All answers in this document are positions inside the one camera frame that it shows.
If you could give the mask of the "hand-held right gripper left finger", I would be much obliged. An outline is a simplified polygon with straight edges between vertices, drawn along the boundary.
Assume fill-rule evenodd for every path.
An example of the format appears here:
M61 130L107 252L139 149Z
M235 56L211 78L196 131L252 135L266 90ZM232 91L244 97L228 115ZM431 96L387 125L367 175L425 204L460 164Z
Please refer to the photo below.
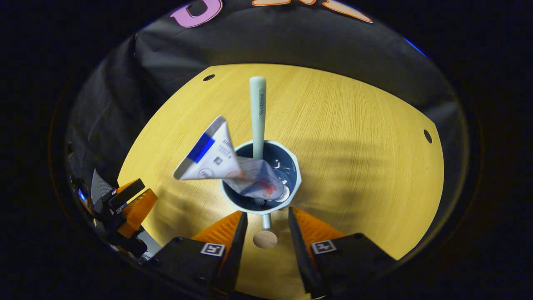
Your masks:
M228 298L235 290L248 226L236 211L192 238L175 237L150 260L150 270L186 298Z

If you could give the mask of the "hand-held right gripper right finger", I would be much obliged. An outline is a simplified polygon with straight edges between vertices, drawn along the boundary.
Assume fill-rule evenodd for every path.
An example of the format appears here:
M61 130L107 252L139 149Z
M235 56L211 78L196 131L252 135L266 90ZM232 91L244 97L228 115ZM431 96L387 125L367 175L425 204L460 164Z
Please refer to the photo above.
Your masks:
M288 224L301 281L313 299L363 299L397 260L362 233L344 234L296 207Z

